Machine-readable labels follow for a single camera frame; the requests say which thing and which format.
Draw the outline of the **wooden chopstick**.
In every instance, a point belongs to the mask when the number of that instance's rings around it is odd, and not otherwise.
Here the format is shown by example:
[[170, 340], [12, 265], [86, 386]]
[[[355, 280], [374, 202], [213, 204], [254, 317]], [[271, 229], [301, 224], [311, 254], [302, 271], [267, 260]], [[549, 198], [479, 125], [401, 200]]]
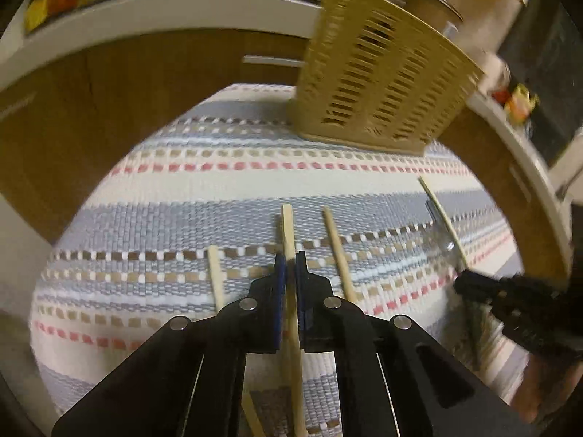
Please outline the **wooden chopstick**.
[[438, 246], [443, 256], [447, 259], [447, 262], [453, 267], [455, 273], [460, 274], [468, 268], [468, 260], [461, 246], [458, 233], [454, 229], [451, 218], [447, 215], [437, 195], [431, 190], [425, 178], [419, 176], [418, 182], [428, 197], [426, 207], [433, 220], [435, 238]]
[[[226, 305], [223, 288], [225, 274], [222, 272], [220, 266], [220, 254], [218, 247], [214, 245], [208, 247], [208, 274], [210, 275], [211, 279], [212, 291], [214, 291], [215, 310], [219, 312]], [[264, 437], [265, 432], [263, 430], [263, 426], [258, 417], [253, 399], [246, 384], [243, 384], [242, 388], [241, 406], [252, 435], [254, 437]]]
[[346, 254], [344, 252], [340, 235], [336, 227], [336, 223], [334, 221], [332, 211], [328, 206], [324, 206], [322, 213], [328, 233], [330, 246], [333, 252], [334, 259], [336, 261], [336, 267], [341, 280], [344, 296], [348, 301], [352, 303], [357, 303], [358, 302], [357, 293], [352, 281], [348, 261], [346, 258]]
[[283, 364], [290, 384], [291, 430], [293, 436], [306, 436], [304, 410], [304, 378], [302, 377], [302, 351], [297, 322], [297, 291], [294, 282], [294, 260], [296, 259], [296, 239], [294, 239], [293, 206], [284, 204], [281, 209], [283, 255], [286, 259], [286, 307], [285, 336], [283, 337]]

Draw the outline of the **clear plastic spoon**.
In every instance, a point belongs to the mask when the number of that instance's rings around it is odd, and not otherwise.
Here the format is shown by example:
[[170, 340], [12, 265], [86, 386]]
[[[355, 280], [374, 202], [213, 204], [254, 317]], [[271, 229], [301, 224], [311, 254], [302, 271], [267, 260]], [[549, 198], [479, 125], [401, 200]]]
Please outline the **clear plastic spoon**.
[[426, 207], [432, 217], [435, 237], [438, 240], [440, 249], [444, 253], [453, 253], [455, 250], [454, 234], [451, 232], [449, 224], [447, 224], [445, 213], [430, 198], [426, 201]]

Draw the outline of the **striped woven table mat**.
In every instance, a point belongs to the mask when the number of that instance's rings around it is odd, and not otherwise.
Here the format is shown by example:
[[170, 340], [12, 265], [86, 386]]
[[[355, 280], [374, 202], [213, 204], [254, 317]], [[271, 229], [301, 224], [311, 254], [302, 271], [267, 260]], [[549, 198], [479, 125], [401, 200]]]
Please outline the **striped woven table mat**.
[[[32, 298], [32, 351], [59, 418], [173, 317], [197, 322], [220, 312], [209, 246], [219, 250], [226, 305], [270, 275], [283, 256], [284, 204], [293, 206], [296, 256], [305, 254], [308, 271], [327, 278], [334, 295], [347, 300], [324, 206], [346, 254], [353, 304], [383, 320], [410, 317], [504, 401], [494, 376], [512, 345], [485, 313], [477, 316], [482, 337], [473, 338], [418, 177], [451, 218], [470, 264], [486, 274], [516, 255], [502, 211], [440, 144], [407, 156], [298, 137], [289, 122], [295, 94], [248, 84], [217, 92], [137, 143], [81, 206]], [[265, 436], [293, 436], [285, 307], [286, 284], [279, 350], [246, 357], [243, 384]], [[345, 436], [333, 353], [300, 349], [307, 436]]]

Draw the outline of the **yellow oil bottle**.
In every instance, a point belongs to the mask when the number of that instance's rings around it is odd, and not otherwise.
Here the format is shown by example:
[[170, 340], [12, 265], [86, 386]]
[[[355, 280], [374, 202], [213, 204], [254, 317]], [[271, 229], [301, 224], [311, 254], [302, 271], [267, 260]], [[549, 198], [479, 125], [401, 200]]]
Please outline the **yellow oil bottle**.
[[509, 123], [524, 124], [539, 101], [537, 94], [532, 93], [524, 84], [518, 84], [504, 106]]

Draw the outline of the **tan plastic utensil basket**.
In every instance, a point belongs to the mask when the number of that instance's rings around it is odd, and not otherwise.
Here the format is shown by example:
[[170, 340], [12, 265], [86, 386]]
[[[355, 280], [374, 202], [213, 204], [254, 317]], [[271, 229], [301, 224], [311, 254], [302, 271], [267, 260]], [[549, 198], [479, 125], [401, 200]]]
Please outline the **tan plastic utensil basket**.
[[322, 0], [291, 126], [310, 140], [421, 155], [482, 74], [454, 43], [388, 0]]

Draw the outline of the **brown rice cooker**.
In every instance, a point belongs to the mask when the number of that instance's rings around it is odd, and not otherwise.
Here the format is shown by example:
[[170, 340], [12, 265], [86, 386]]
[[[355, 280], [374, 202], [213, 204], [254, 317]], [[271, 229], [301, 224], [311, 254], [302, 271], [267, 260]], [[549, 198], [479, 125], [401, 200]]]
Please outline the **brown rice cooker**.
[[447, 0], [395, 0], [395, 3], [450, 40], [463, 23], [461, 13]]

